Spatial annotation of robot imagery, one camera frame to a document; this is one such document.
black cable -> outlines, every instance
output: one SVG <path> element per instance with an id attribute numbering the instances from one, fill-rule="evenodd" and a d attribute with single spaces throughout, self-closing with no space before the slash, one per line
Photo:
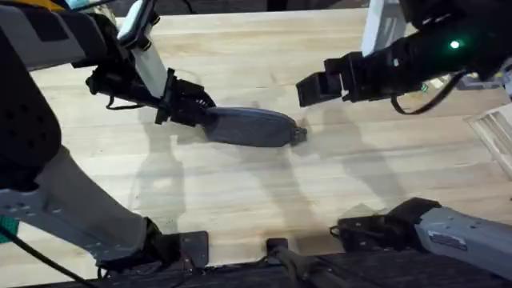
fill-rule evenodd
<path id="1" fill-rule="evenodd" d="M 432 100 L 430 100 L 430 102 L 428 102 L 427 104 L 425 104 L 423 107 L 419 108 L 416 111 L 405 112 L 404 109 L 400 106 L 400 104 L 398 104 L 398 100 L 397 100 L 396 96 L 393 96 L 391 98 L 391 105 L 393 105 L 393 108 L 397 112 L 399 112 L 400 114 L 403 114 L 403 115 L 423 114 L 427 111 L 432 110 L 432 108 L 436 107 L 437 105 L 439 105 L 439 103 L 441 103 L 446 98 L 446 96 L 448 96 L 450 94 L 450 92 L 455 88 L 457 83 L 459 81 L 461 81 L 462 77 L 464 77 L 464 75 L 466 75 L 466 74 L 467 74 L 467 72 L 463 71 L 463 72 L 459 72 L 456 75 L 454 75 L 452 77 L 452 79 L 448 82 L 448 84 L 446 84 L 445 87 L 442 88 L 442 90 L 434 98 L 432 98 Z"/>
<path id="2" fill-rule="evenodd" d="M 72 278 L 76 282 L 78 282 L 78 283 L 80 283 L 80 284 L 82 284 L 82 285 L 84 285 L 86 287 L 89 287 L 89 288 L 99 288 L 98 286 L 88 282 L 84 278 L 82 278 L 82 277 L 76 275 L 75 273 L 69 271 L 68 269 L 60 266 L 59 264 L 57 264 L 55 261 L 51 260 L 47 256 L 41 254 L 41 252 L 39 252 L 36 249 L 32 248 L 32 246 L 28 245 L 23 240 L 18 238 L 18 236 L 12 234 L 11 232 L 9 232 L 6 228 L 4 228 L 2 226 L 0 226 L 0 234 L 2 234 L 5 238 L 11 240 L 12 243 L 16 244 L 16 246 L 20 247 L 22 250 L 24 250 L 28 254 L 34 256 L 37 260 L 47 264 L 48 266 L 54 268 L 55 270 L 57 270 L 58 272 L 64 274 L 65 276 L 67 276 L 69 278 Z"/>
<path id="3" fill-rule="evenodd" d="M 182 0 L 183 3 L 185 3 L 186 7 L 189 9 L 189 12 L 191 14 L 197 14 L 198 12 L 196 12 L 196 10 L 194 10 L 194 8 L 192 8 L 192 4 L 190 4 L 189 0 Z"/>
<path id="4" fill-rule="evenodd" d="M 328 266 L 332 266 L 334 268 L 338 268 L 340 270 L 343 270 L 345 271 L 347 274 L 350 274 L 352 276 L 355 276 L 356 278 L 359 278 L 363 281 L 366 281 L 368 283 L 371 283 L 372 285 L 374 286 L 377 286 L 377 287 L 380 287 L 380 288 L 389 288 L 387 285 L 384 285 L 376 280 L 373 280 L 372 278 L 369 278 L 367 276 L 365 276 L 363 273 L 358 273 L 356 271 L 353 271 L 353 270 L 350 270 L 348 268 L 345 268 L 344 266 L 341 266 L 337 263 L 334 263 L 332 262 L 331 260 L 325 258 L 324 256 L 316 256 L 316 258 L 322 262 L 324 262 L 325 264 L 327 264 Z"/>
<path id="5" fill-rule="evenodd" d="M 117 1 L 117 0 L 101 0 L 101 1 L 98 1 L 98 2 L 94 2 L 94 3 L 90 3 L 90 4 L 87 4 L 87 5 L 84 5 L 84 6 L 73 8 L 73 9 L 71 9 L 71 11 L 80 12 L 80 11 L 87 10 L 89 8 L 94 8 L 96 6 L 100 6 L 100 5 L 107 4 L 107 3 L 110 3 L 110 2 L 114 2 L 114 1 Z"/>

wooden tabletop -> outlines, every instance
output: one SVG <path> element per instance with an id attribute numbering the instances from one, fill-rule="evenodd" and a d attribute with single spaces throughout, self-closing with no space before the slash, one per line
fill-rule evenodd
<path id="1" fill-rule="evenodd" d="M 303 254 L 339 250 L 328 233 L 338 218 L 413 196 L 512 224 L 512 183 L 466 123 L 508 102 L 502 91 L 454 92 L 417 117 L 388 101 L 299 108 L 295 83 L 326 58 L 359 50 L 365 20 L 366 10 L 324 10 L 164 17 L 155 27 L 164 63 L 204 85 L 219 106 L 276 110 L 306 127 L 309 140 L 294 148 L 206 142 L 200 129 L 156 126 L 151 109 L 108 111 L 108 98 L 84 85 L 88 69 L 33 76 L 92 179 L 163 232 L 207 230 L 212 264 L 260 258 L 269 237 L 286 237 Z M 95 277 L 85 251 L 27 225 L 19 236 Z M 0 245 L 0 259 L 0 286 L 67 280 L 12 244 Z"/>

black mount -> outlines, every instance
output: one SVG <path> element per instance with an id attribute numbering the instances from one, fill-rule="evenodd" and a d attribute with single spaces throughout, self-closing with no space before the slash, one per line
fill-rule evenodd
<path id="1" fill-rule="evenodd" d="M 386 215 L 340 219 L 338 225 L 330 230 L 341 241 L 345 252 L 373 252 L 388 248 L 424 251 L 414 226 L 421 222 L 422 215 L 439 207 L 439 202 L 412 198 Z"/>
<path id="2" fill-rule="evenodd" d="M 204 268 L 209 261 L 209 242 L 206 231 L 162 234 L 156 224 L 146 220 L 146 240 L 144 246 L 135 254 L 107 262 L 97 262 L 96 266 L 116 273 L 144 270 L 156 266 L 159 270 L 189 262 L 193 268 Z"/>

cable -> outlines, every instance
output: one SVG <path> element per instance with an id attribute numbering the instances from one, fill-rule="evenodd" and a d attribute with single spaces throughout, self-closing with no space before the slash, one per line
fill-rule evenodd
<path id="1" fill-rule="evenodd" d="M 400 106 L 400 104 L 398 104 L 397 96 L 393 96 L 391 98 L 391 104 L 393 105 L 393 108 L 397 112 L 399 112 L 400 114 L 403 114 L 403 115 L 423 114 L 427 111 L 432 110 L 432 108 L 436 107 L 437 105 L 439 105 L 439 103 L 441 103 L 446 98 L 446 96 L 448 96 L 450 94 L 450 92 L 455 88 L 457 83 L 459 81 L 461 81 L 462 77 L 464 77 L 464 75 L 466 75 L 466 74 L 467 74 L 467 72 L 465 72 L 465 71 L 457 73 L 455 76 L 452 77 L 452 79 L 448 82 L 448 84 L 446 84 L 446 86 L 444 88 L 442 88 L 442 90 L 432 100 L 430 100 L 430 102 L 428 102 L 427 104 L 425 104 L 423 107 L 419 108 L 416 111 L 405 112 L 404 109 Z"/>
<path id="2" fill-rule="evenodd" d="M 324 262 L 324 263 L 325 263 L 325 264 L 327 264 L 328 266 L 333 266 L 333 267 L 335 267 L 335 268 L 338 268 L 338 269 L 340 269 L 340 270 L 343 270 L 343 271 L 345 271 L 345 272 L 346 272 L 346 273 L 348 273 L 348 274 L 351 274 L 351 275 L 353 275 L 353 276 L 355 276 L 355 277 L 357 277 L 357 278 L 359 278 L 359 279 L 361 279 L 361 280 L 363 280 L 363 281 L 366 281 L 366 282 L 369 282 L 369 283 L 373 284 L 374 286 L 377 286 L 377 287 L 380 287 L 380 288 L 388 288 L 388 286 L 387 286 L 387 285 L 384 285 L 384 284 L 382 284 L 382 283 L 380 283 L 380 282 L 378 282 L 378 281 L 375 281 L 375 280 L 373 280 L 372 278 L 368 278 L 367 276 L 365 276 L 365 275 L 364 275 L 364 274 L 362 274 L 362 273 L 358 273 L 358 272 L 352 271 L 352 270 L 350 270 L 350 269 L 348 269 L 348 268 L 345 268 L 345 267 L 343 267 L 343 266 L 341 266 L 341 265 L 339 265 L 339 264 L 337 264 L 337 263 L 334 263 L 334 262 L 332 262 L 331 260 L 329 260 L 329 259 L 325 258 L 324 256 L 316 256 L 316 258 L 317 258 L 318 260 L 320 260 L 320 261 Z"/>
<path id="3" fill-rule="evenodd" d="M 196 12 L 194 10 L 194 8 L 192 8 L 192 5 L 190 4 L 189 0 L 182 0 L 182 1 L 183 1 L 183 3 L 185 3 L 186 7 L 189 9 L 189 12 L 191 14 L 197 14 L 198 13 L 198 12 Z"/>
<path id="4" fill-rule="evenodd" d="M 4 228 L 2 226 L 0 226 L 0 234 L 2 234 L 5 238 L 11 240 L 12 243 L 16 244 L 16 246 L 20 247 L 22 250 L 24 250 L 28 254 L 34 256 L 37 260 L 47 264 L 48 266 L 54 268 L 55 270 L 57 270 L 58 272 L 64 274 L 65 276 L 67 276 L 69 278 L 72 278 L 76 282 L 78 282 L 78 283 L 80 283 L 80 284 L 82 284 L 82 285 L 84 285 L 86 287 L 98 288 L 98 286 L 88 282 L 84 278 L 76 275 L 75 273 L 69 271 L 68 269 L 60 266 L 55 261 L 49 259 L 47 256 L 41 254 L 39 251 L 37 251 L 36 249 L 32 248 L 32 246 L 28 245 L 23 240 L 18 238 L 18 236 L 12 234 L 11 232 L 9 232 L 6 228 Z"/>

